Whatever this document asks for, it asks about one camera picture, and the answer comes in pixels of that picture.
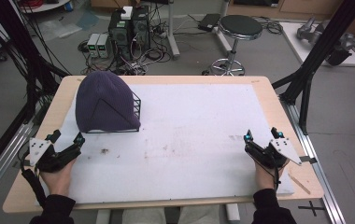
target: table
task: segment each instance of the table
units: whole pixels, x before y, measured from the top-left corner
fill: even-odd
[[[76,89],[84,76],[65,77],[57,91],[50,109],[39,128],[36,138],[44,139],[47,134],[59,129],[64,122]],[[291,139],[299,156],[305,153],[294,130],[287,118],[277,95],[266,77],[191,77],[191,76],[147,76],[147,77],[121,77],[128,84],[249,84],[253,87],[260,101],[263,113],[270,127],[283,130],[285,136]],[[297,166],[292,162],[287,169],[293,180],[295,193],[292,195],[278,196],[280,200],[318,199],[323,195],[323,190],[311,164],[305,162]],[[6,213],[40,212],[41,207],[34,205],[35,195],[28,183],[17,175],[15,182],[5,200],[3,209]],[[188,204],[212,203],[247,203],[252,202],[251,197],[229,197],[213,199],[167,200],[155,202],[128,202],[128,203],[91,203],[77,204],[75,209],[112,209],[146,206],[181,206]]]

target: stool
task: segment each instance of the stool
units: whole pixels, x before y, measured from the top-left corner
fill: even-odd
[[[251,17],[231,15],[220,19],[219,30],[223,34],[234,38],[234,45],[228,55],[228,59],[216,60],[210,66],[210,70],[215,76],[234,76],[233,72],[241,72],[241,74],[245,75],[244,66],[234,60],[236,45],[240,39],[254,40],[260,37],[263,30],[262,26]]]

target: hand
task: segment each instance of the hand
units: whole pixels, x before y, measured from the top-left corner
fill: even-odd
[[[73,164],[76,159],[69,162],[62,170],[55,173],[40,173],[47,187],[49,188],[50,194],[58,194],[63,196],[69,195],[70,187],[70,173],[72,171]]]
[[[283,169],[285,166],[289,163],[289,160],[286,160],[285,164],[283,165],[282,168],[279,170],[279,176],[282,175]],[[256,166],[256,184],[258,190],[261,189],[275,189],[275,170],[274,169],[268,169],[264,166],[261,166],[257,161],[254,161],[254,164]]]

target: left hand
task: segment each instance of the left hand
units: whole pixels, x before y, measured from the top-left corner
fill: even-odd
[[[76,159],[69,162],[62,170],[55,173],[41,172],[40,175],[49,188],[50,194],[58,194],[63,196],[69,195],[69,187],[73,164]]]

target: black sleeve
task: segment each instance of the black sleeve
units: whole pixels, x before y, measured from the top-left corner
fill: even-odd
[[[39,217],[34,217],[30,224],[74,224],[70,217],[76,201],[62,195],[49,195],[44,211]]]
[[[256,212],[252,224],[296,224],[289,209],[279,207],[277,195],[273,189],[262,189],[254,195]]]

